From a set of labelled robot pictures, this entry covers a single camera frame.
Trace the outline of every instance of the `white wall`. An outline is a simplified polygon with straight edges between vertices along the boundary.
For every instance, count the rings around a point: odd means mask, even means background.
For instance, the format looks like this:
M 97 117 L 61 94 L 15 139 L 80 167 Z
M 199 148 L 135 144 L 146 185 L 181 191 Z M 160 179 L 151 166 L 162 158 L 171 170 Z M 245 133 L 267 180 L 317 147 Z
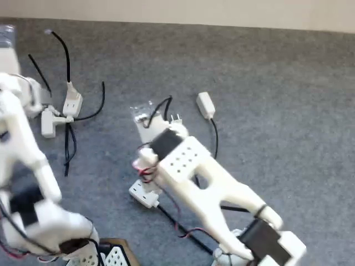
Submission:
M 355 32 L 355 0 L 0 0 L 0 17 Z

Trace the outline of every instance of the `white power strip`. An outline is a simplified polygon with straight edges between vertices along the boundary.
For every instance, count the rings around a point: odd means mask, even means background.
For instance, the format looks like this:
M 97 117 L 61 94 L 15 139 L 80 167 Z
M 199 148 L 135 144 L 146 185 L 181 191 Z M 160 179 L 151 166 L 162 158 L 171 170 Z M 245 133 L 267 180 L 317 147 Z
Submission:
M 101 253 L 102 260 L 105 266 L 128 266 L 129 264 L 124 257 L 124 254 L 120 247 L 113 247 L 110 253 L 105 257 L 105 254 Z M 65 266 L 97 266 L 98 257 L 96 254 L 87 255 L 81 258 L 71 259 Z
M 140 179 L 136 180 L 129 188 L 129 193 L 146 208 L 157 207 L 159 205 L 159 195 L 154 192 L 146 193 Z
M 119 247 L 113 247 L 107 255 L 105 266 L 128 266 L 126 258 Z

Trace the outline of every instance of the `black wire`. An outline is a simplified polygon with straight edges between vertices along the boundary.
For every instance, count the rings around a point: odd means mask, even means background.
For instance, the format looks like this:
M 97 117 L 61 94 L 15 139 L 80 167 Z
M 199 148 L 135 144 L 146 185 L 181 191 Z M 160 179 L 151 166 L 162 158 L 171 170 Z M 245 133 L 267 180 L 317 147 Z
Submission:
M 211 120 L 211 123 L 212 123 L 212 126 L 214 127 L 215 129 L 215 134 L 216 134 L 216 146 L 215 146 L 215 154 L 214 154 L 214 159 L 217 159 L 217 155 L 218 155 L 218 130 L 217 130 L 217 126 L 216 126 L 216 123 L 215 121 L 213 120 L 213 118 L 210 119 Z
M 169 111 L 169 107 L 170 107 L 172 100 L 173 100 L 173 97 L 170 95 L 168 102 L 166 103 L 165 110 L 164 110 L 164 116 L 163 116 L 164 121 L 168 120 L 168 111 Z
M 99 249 L 99 244 L 98 242 L 96 242 L 95 240 L 93 240 L 92 238 L 82 238 L 82 240 L 86 240 L 86 241 L 90 241 L 92 243 L 94 243 L 95 245 L 95 248 L 96 248 L 96 252 L 98 254 L 98 266 L 101 265 L 101 266 L 105 266 L 104 264 L 104 261 L 102 260 L 102 257 L 101 257 L 101 254 L 100 254 L 100 249 Z
M 215 242 L 218 243 L 218 241 L 209 234 L 209 232 L 207 232 L 206 230 L 204 230 L 203 228 L 199 228 L 199 227 L 196 227 L 196 228 L 193 228 L 193 229 L 190 229 L 187 231 L 187 233 L 181 235 L 181 236 L 178 236 L 180 238 L 186 238 L 186 237 L 191 237 L 191 233 L 194 232 L 194 231 L 200 231 L 200 232 L 203 232 L 205 235 L 207 235 L 208 237 L 212 238 Z
M 72 136 L 73 140 L 73 152 L 69 155 L 69 133 Z M 74 158 L 77 152 L 77 139 L 75 138 L 75 133 L 73 127 L 70 123 L 65 124 L 65 140 L 64 140 L 64 149 L 65 149 L 65 171 L 64 176 L 68 176 L 70 161 Z
M 65 58 L 67 60 L 67 82 L 70 82 L 70 57 L 69 57 L 69 50 L 63 39 L 54 31 L 51 32 L 58 41 L 62 44 L 64 51 L 65 51 Z
M 101 105 L 100 105 L 99 109 L 95 113 L 93 113 L 92 115 L 88 115 L 88 116 L 85 116 L 85 117 L 74 118 L 74 121 L 86 120 L 86 119 L 94 117 L 95 115 L 98 115 L 101 112 L 101 110 L 102 110 L 102 108 L 104 107 L 104 104 L 105 104 L 105 94 L 106 94 L 105 82 L 102 81 L 101 85 L 102 85 L 102 100 L 101 100 Z
M 83 121 L 83 120 L 90 119 L 90 118 L 98 115 L 104 107 L 105 95 L 106 95 L 105 82 L 102 81 L 102 101 L 101 101 L 101 105 L 100 105 L 99 109 L 91 115 L 88 115 L 85 117 L 74 118 L 74 121 Z M 71 134 L 72 140 L 73 140 L 73 153 L 71 155 L 69 155 L 69 133 Z M 65 125 L 64 151 L 65 151 L 64 176 L 68 176 L 70 161 L 73 159 L 73 157 L 75 156 L 75 154 L 77 152 L 77 140 L 75 138 L 75 133 L 74 133 L 73 127 L 70 123 L 66 123 L 66 125 Z
M 69 132 L 73 139 L 73 153 L 69 156 L 65 163 L 69 163 L 77 152 L 77 139 L 75 138 L 75 133 L 71 124 L 68 124 Z
M 180 230 L 182 230 L 184 233 L 188 233 L 188 230 L 182 226 L 180 223 L 178 223 L 161 205 L 158 205 L 157 208 L 159 210 L 161 210 L 161 212 L 167 216 L 167 218 L 173 223 L 173 224 L 177 224 L 177 226 L 179 227 Z M 192 241 L 194 241 L 197 245 L 199 245 L 204 251 L 206 251 L 207 253 L 209 253 L 209 255 L 213 254 L 213 250 L 210 249 L 208 246 L 206 246 L 205 244 L 203 244 L 203 242 L 201 242 L 200 240 L 198 240 L 194 235 L 190 235 L 189 237 Z
M 36 63 L 36 61 L 34 60 L 34 58 L 32 57 L 31 54 L 28 54 L 28 57 L 30 58 L 32 64 L 34 65 L 34 67 L 36 68 L 38 74 L 40 75 L 40 77 L 42 78 L 43 82 L 45 83 L 45 86 L 47 87 L 47 90 L 49 91 L 49 95 L 50 97 L 52 97 L 52 90 L 50 89 L 50 86 L 46 80 L 46 78 L 44 77 L 42 71 L 40 70 L 38 64 Z
M 55 255 L 56 252 L 50 250 L 49 248 L 39 244 L 37 241 L 29 238 L 18 226 L 17 224 L 15 224 L 15 222 L 13 221 L 13 219 L 11 218 L 11 216 L 5 211 L 5 207 L 4 204 L 2 203 L 2 201 L 0 200 L 0 211 L 1 211 L 1 215 L 3 218 L 6 218 L 9 223 L 13 226 L 13 228 L 15 228 L 15 230 L 20 234 L 20 236 L 22 238 L 24 238 L 27 242 L 29 242 L 32 245 L 35 245 L 36 247 L 42 249 L 43 251 L 49 253 L 49 255 Z
M 226 209 L 228 211 L 236 211 L 236 212 L 249 212 L 245 208 L 240 208 L 240 207 L 232 207 L 232 206 L 221 206 L 221 209 Z
M 150 117 L 149 117 L 148 124 L 145 125 L 145 124 L 143 123 L 143 126 L 144 126 L 145 129 L 148 129 L 148 128 L 150 127 L 150 124 L 151 124 L 151 122 L 152 122 L 152 120 L 153 120 L 153 117 L 154 117 L 155 114 L 159 111 L 159 109 L 162 107 L 162 105 L 165 104 L 165 102 L 167 102 L 167 103 L 166 103 L 166 106 L 165 106 L 163 119 L 164 119 L 165 121 L 168 120 L 168 109 L 169 109 L 169 106 L 170 106 L 170 103 L 171 103 L 172 100 L 173 100 L 173 97 L 170 95 L 168 98 L 165 98 L 163 101 L 161 101 L 161 102 L 156 106 L 156 108 L 154 109 L 154 111 L 151 113 L 151 115 L 150 115 Z

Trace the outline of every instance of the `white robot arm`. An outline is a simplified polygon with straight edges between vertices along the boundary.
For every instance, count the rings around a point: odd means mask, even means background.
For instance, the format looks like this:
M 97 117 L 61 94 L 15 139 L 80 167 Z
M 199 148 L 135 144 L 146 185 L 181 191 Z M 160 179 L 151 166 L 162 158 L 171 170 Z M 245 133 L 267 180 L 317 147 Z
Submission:
M 11 31 L 9 26 L 0 28 L 0 210 L 4 236 L 12 248 L 35 255 L 69 259 L 97 254 L 94 242 L 99 237 L 93 223 L 58 204 L 61 191 L 27 120 L 42 111 L 44 91 L 36 81 L 19 74 L 13 41 L 7 38 Z M 16 161 L 34 173 L 38 184 L 13 195 L 8 185 Z
M 142 115 L 134 114 L 134 117 L 142 141 L 149 143 L 139 150 L 134 165 L 154 171 L 144 176 L 148 181 L 144 184 L 146 192 L 157 192 L 163 184 L 168 184 L 184 200 L 199 216 L 206 231 L 220 243 L 214 254 L 215 265 L 253 262 L 292 266 L 300 260 L 306 247 L 293 233 L 280 232 L 281 217 L 252 189 L 236 181 L 196 138 L 189 136 L 182 124 L 169 124 L 156 115 L 147 129 Z M 191 180 L 195 174 L 207 179 L 208 188 L 198 188 Z M 221 201 L 237 204 L 254 215 L 255 220 L 240 236 L 228 228 Z

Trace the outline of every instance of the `white plug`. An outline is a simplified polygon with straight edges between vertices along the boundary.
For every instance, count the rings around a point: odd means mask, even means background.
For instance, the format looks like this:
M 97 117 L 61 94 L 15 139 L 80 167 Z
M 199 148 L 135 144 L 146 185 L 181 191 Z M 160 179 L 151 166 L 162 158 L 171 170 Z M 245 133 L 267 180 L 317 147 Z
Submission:
M 67 82 L 67 97 L 65 98 L 63 106 L 63 115 L 78 117 L 80 110 L 82 108 L 83 97 L 78 91 L 74 88 L 73 83 Z
M 216 109 L 209 96 L 209 93 L 206 91 L 203 93 L 199 93 L 196 102 L 204 118 L 208 120 L 212 119 Z
M 176 119 L 174 118 L 173 115 L 171 115 L 171 124 L 182 124 L 182 118 L 180 117 L 179 114 L 176 114 Z
M 146 193 L 143 188 L 143 183 L 140 179 L 134 182 L 134 184 L 129 188 L 129 193 L 137 201 L 143 204 L 147 208 L 157 207 L 159 205 L 159 195 L 154 192 Z
M 71 123 L 74 121 L 72 116 L 60 117 L 60 112 L 56 111 L 51 105 L 42 111 L 40 118 L 41 134 L 46 138 L 55 137 L 55 127 L 60 124 Z

